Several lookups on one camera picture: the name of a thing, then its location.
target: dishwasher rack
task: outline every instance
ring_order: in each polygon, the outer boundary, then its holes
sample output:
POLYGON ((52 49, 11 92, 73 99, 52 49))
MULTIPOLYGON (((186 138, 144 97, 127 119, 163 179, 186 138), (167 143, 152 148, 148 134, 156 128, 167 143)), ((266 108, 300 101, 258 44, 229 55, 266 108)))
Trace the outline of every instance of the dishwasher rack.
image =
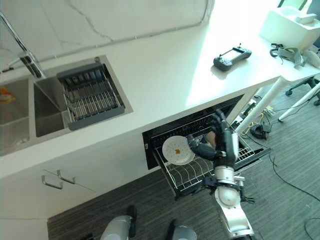
POLYGON ((125 112, 125 105, 104 64, 88 64, 57 74, 75 130, 125 112))
MULTIPOLYGON (((167 181, 175 193, 179 192, 182 195, 189 194, 199 187, 206 176, 214 175, 213 163, 197 155, 194 157, 193 161, 188 164, 174 165, 165 159, 162 153, 162 146, 155 148, 155 154, 158 164, 165 170, 167 181)), ((237 164, 254 155, 255 152, 242 138, 240 138, 238 159, 235 164, 236 167, 237 164)))
MULTIPOLYGON (((188 164, 171 164, 162 153, 162 145, 167 138, 176 135, 186 137, 192 134, 196 139, 201 140, 205 134, 211 131, 211 126, 212 116, 210 114, 151 137, 154 158, 161 167, 176 199, 199 189, 206 176, 214 175, 214 166, 211 161, 197 155, 188 164)), ((235 170, 245 166, 246 161, 254 158, 254 155, 255 152, 252 148, 239 137, 238 159, 235 163, 235 170)))

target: stainless steel sink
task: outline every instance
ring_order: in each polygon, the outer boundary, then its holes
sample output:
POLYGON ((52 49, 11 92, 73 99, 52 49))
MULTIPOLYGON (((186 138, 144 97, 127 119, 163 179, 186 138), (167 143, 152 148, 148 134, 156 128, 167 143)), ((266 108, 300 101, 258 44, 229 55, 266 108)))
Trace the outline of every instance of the stainless steel sink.
POLYGON ((41 137, 68 127, 63 88, 56 77, 37 81, 34 85, 35 134, 41 137))
MULTIPOLYGON (((99 58, 102 64, 111 69, 106 56, 99 58)), ((75 118, 70 106, 66 106, 64 87, 57 74, 94 62, 93 58, 74 62, 44 71, 47 76, 45 79, 36 79, 30 75, 1 85, 16 100, 0 104, 0 155, 70 133, 70 123, 74 124, 75 118)), ((133 111, 131 105, 113 72, 112 74, 112 84, 125 105, 125 111, 121 115, 130 113, 133 111)))
POLYGON ((15 97, 9 103, 0 103, 0 155, 4 155, 15 151, 30 138, 28 79, 1 87, 15 97))

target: white plate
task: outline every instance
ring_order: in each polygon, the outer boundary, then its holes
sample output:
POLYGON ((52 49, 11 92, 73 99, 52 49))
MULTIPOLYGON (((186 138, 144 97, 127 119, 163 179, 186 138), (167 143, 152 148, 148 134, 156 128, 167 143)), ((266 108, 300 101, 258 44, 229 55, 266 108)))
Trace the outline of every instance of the white plate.
POLYGON ((195 157, 184 136, 172 136, 165 140, 162 145, 162 153, 168 162, 175 165, 188 164, 195 157))

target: drawer handle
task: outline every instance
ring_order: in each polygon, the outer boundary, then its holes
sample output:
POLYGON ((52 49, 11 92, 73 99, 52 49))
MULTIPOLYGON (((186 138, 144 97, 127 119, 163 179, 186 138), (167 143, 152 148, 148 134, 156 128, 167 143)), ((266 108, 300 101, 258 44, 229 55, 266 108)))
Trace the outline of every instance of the drawer handle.
POLYGON ((60 185, 59 186, 56 186, 56 185, 53 185, 53 184, 50 184, 50 183, 47 183, 46 182, 46 176, 45 175, 42 175, 41 176, 41 179, 42 179, 42 183, 46 186, 49 186, 49 187, 52 187, 52 188, 55 188, 55 189, 62 189, 63 186, 62 186, 62 182, 60 182, 60 185))
POLYGON ((69 180, 69 179, 66 179, 63 176, 61 176, 61 171, 60 170, 57 170, 56 173, 58 174, 58 178, 60 178, 62 181, 65 181, 65 182, 70 183, 70 184, 76 184, 76 178, 75 177, 73 177, 72 180, 69 180))

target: black controller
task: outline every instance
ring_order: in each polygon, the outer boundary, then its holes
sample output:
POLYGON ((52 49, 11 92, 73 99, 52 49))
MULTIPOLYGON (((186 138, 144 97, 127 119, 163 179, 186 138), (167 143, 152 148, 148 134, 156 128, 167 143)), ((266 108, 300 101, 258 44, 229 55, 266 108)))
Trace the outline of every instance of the black controller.
POLYGON ((233 47, 231 50, 220 54, 213 60, 213 65, 219 70, 226 72, 232 68, 232 66, 242 59, 247 59, 251 56, 251 51, 241 47, 241 43, 237 47, 233 47))

